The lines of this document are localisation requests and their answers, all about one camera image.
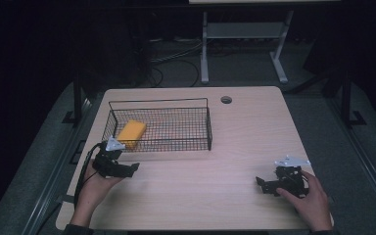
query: gray carpet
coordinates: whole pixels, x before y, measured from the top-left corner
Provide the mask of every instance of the gray carpet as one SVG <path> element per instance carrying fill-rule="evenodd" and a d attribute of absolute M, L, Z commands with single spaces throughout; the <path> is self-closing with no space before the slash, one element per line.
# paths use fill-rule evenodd
<path fill-rule="evenodd" d="M 287 44 L 281 56 L 288 84 L 280 84 L 269 61 L 268 51 L 272 42 L 250 42 L 242 45 L 228 43 L 216 48 L 209 58 L 209 86 L 260 86 L 275 85 L 288 90 L 308 80 L 312 74 L 302 69 L 310 45 Z M 170 55 L 189 48 L 187 43 L 158 43 L 156 57 Z M 153 79 L 141 87 L 186 87 L 197 78 L 200 57 L 198 54 L 185 56 L 177 62 L 154 65 Z M 368 99 L 357 87 L 353 88 L 352 107 L 358 110 L 367 125 L 356 126 L 351 132 L 343 127 L 335 107 L 336 99 L 325 99 L 320 95 L 323 83 L 317 83 L 299 95 L 285 95 L 285 100 L 300 133 L 306 152 L 326 192 L 332 197 L 332 214 L 336 227 L 343 235 L 376 234 L 376 193 L 367 173 L 359 160 L 357 149 L 350 135 L 355 135 L 364 151 L 376 166 L 376 113 Z M 22 166 L 0 204 L 0 234 L 23 234 L 28 221 L 41 223 L 57 198 L 66 193 L 75 165 L 68 164 L 75 147 L 85 140 L 103 94 L 91 101 L 85 119 L 78 128 L 64 124 L 66 112 L 72 110 L 72 87 L 66 88 L 53 110 L 49 113 L 35 141 L 32 143 Z M 54 191 L 45 202 L 41 202 L 42 190 L 60 157 L 67 158 L 60 168 Z M 44 204 L 45 216 L 30 218 L 37 202 Z M 44 234 L 60 234 L 55 227 L 58 210 L 44 224 Z M 121 234 L 113 231 L 97 231 L 96 234 Z M 306 231 L 270 231 L 270 234 L 307 234 Z"/>

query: black wire basket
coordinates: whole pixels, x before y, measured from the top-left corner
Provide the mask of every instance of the black wire basket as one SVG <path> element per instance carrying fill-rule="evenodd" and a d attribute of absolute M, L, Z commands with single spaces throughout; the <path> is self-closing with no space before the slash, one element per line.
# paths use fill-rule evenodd
<path fill-rule="evenodd" d="M 200 151 L 212 148 L 207 98 L 111 101 L 109 106 L 111 110 L 103 140 L 110 136 L 117 138 L 131 119 L 146 124 L 146 130 L 139 140 L 122 140 L 134 146 L 126 148 L 124 152 Z"/>

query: yellow sponge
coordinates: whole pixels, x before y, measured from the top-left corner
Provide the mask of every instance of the yellow sponge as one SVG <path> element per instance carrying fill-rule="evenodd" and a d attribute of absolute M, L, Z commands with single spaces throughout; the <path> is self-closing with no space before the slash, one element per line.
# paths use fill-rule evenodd
<path fill-rule="evenodd" d="M 117 141 L 125 144 L 126 149 L 134 149 L 136 147 L 137 140 L 142 137 L 145 130 L 145 123 L 130 119 L 124 126 L 123 130 L 118 134 Z"/>

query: wooden table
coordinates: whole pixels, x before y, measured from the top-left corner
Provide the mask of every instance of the wooden table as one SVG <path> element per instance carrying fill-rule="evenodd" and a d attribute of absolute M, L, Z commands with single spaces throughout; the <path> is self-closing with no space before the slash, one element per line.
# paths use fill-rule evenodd
<path fill-rule="evenodd" d="M 221 103 L 223 96 L 231 97 L 232 103 Z M 262 194 L 255 180 L 256 176 L 275 180 L 273 162 L 287 155 L 307 160 L 276 87 L 107 91 L 68 195 L 73 195 L 85 155 L 102 139 L 109 101 L 184 98 L 208 98 L 211 150 L 122 154 L 121 164 L 140 163 L 140 167 L 110 192 L 95 211 L 91 227 L 126 231 L 306 229 L 291 205 Z M 304 169 L 312 172 L 310 166 Z M 73 205 L 63 203 L 59 229 L 70 222 L 72 213 Z"/>

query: person's right hand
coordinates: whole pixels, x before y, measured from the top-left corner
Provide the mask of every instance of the person's right hand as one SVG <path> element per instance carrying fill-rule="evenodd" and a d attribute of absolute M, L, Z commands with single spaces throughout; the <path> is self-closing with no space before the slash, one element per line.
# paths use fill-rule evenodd
<path fill-rule="evenodd" d="M 332 230 L 328 197 L 323 191 L 322 185 L 312 174 L 302 170 L 302 175 L 307 178 L 309 188 L 306 197 L 297 198 L 282 188 L 276 189 L 277 193 L 295 206 L 312 232 Z"/>

